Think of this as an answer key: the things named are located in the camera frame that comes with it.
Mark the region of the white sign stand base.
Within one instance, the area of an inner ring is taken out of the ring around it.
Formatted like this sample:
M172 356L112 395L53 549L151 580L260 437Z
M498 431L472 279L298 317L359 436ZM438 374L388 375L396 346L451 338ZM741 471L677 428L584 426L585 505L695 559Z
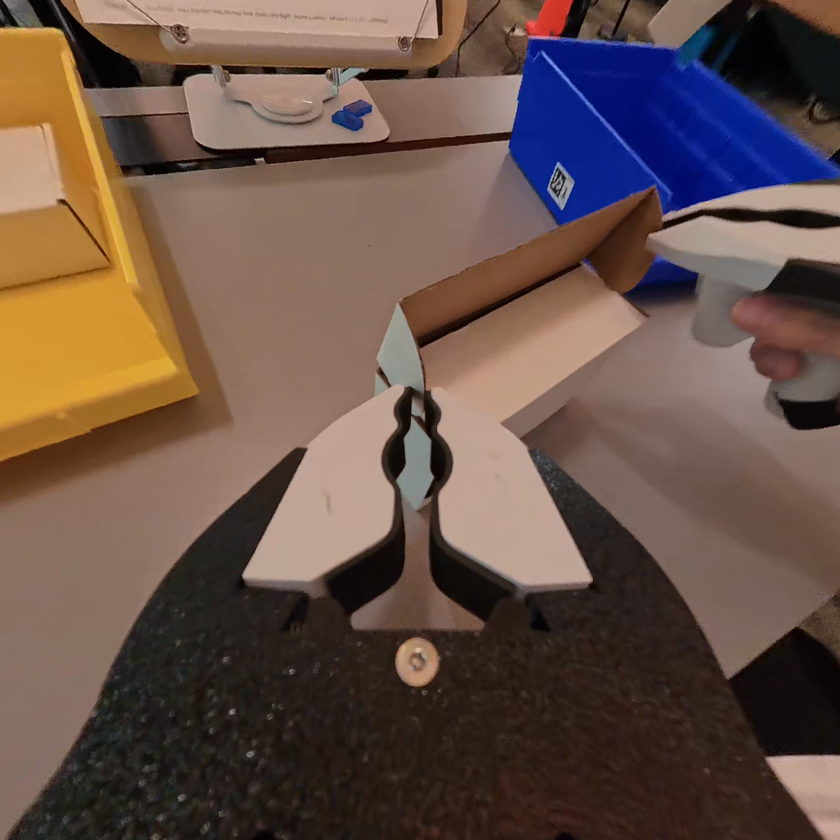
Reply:
M375 144L391 129L359 79L360 69L320 73L230 72L213 65L183 82L194 140L210 151L304 150ZM332 123L334 112L358 99L373 105L361 131Z

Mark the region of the rounded wooden sign board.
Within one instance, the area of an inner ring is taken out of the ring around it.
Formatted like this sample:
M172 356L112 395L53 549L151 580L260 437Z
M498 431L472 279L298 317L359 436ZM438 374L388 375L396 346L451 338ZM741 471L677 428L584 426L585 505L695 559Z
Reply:
M292 69L427 69L454 51L466 20L466 1L441 1L443 32L437 38L320 36L223 31L157 24L91 24L76 1L62 6L88 33L129 59L166 65L285 67Z

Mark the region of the person's right hand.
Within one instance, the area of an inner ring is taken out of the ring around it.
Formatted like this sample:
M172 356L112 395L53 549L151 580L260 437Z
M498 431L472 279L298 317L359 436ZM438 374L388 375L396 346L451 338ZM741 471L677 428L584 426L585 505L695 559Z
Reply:
M752 365L767 380L786 382L801 375L812 354L839 359L835 313L760 293L738 301L729 318L752 337Z

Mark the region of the yellow plastic bin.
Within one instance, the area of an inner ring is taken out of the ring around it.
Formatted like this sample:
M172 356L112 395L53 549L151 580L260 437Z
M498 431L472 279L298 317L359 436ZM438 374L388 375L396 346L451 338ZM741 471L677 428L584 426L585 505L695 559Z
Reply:
M1 457L11 459L193 397L137 206L67 39L3 28L1 126L51 126L95 189L109 267L1 291Z

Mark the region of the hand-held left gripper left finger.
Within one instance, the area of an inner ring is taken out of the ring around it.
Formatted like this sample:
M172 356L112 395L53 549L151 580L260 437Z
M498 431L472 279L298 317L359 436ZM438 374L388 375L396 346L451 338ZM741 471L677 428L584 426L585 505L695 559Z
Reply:
M245 567L246 585L331 598L351 616L399 580L408 388L396 385L307 446Z

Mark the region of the orange traffic cone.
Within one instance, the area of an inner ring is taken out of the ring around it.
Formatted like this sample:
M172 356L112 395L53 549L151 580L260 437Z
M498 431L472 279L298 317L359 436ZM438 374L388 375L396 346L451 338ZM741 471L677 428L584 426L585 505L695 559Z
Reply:
M526 23L526 34L531 37L561 37L574 1L544 1L535 20Z

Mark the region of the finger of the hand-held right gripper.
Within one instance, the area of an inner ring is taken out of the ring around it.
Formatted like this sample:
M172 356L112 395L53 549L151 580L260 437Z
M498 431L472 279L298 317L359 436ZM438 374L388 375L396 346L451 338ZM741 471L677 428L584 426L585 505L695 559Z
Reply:
M733 223L769 222L799 229L839 226L839 183L772 185L710 199L664 216L667 229L699 217Z
M789 263L838 265L838 217L692 217L651 234L647 247L699 276L759 291Z

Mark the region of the white flat panel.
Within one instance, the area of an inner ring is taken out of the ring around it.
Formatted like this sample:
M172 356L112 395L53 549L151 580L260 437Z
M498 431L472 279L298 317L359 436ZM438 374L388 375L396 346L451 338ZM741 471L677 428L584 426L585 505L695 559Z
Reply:
M729 4L729 1L667 1L647 25L647 33L658 46L680 47Z

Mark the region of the blue plastic bin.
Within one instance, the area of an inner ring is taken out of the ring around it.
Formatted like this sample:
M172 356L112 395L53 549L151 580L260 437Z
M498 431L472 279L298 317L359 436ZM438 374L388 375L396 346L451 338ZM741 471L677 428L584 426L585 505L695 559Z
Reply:
M838 168L672 49L532 38L509 150L557 224L654 187L665 214L751 188L838 178ZM560 162L564 210L547 194Z

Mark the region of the printed instruction sheet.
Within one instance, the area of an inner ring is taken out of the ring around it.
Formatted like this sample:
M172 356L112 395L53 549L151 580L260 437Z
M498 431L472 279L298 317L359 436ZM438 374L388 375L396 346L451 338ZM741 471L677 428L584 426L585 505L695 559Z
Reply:
M77 1L102 25L160 25L293 35L419 37L443 32L435 1Z

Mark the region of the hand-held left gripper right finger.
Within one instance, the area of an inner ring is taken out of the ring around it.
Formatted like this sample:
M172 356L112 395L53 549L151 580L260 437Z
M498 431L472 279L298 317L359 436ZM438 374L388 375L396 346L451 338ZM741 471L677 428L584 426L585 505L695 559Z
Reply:
M592 573L527 446L441 388L427 393L436 587L483 623L502 602L589 588Z

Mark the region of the white cardboard mailer box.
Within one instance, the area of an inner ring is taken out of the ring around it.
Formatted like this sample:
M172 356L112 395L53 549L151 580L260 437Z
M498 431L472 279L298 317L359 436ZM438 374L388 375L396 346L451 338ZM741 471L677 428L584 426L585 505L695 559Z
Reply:
M62 163L50 125L1 131L1 288L109 267L95 189Z
M397 480L414 509L433 483L424 394L442 389L518 438L556 414L644 323L626 294L653 263L661 207L649 187L397 302L374 393L416 393Z

